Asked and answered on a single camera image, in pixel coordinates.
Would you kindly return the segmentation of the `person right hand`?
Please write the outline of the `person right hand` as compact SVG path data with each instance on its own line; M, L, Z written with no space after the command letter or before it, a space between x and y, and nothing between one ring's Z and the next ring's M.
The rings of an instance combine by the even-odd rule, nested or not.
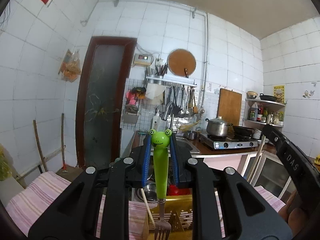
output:
M293 202L296 199L297 190L293 191L286 204L278 211L278 215L287 222L292 235L297 235L306 223L306 215L299 207L293 208Z

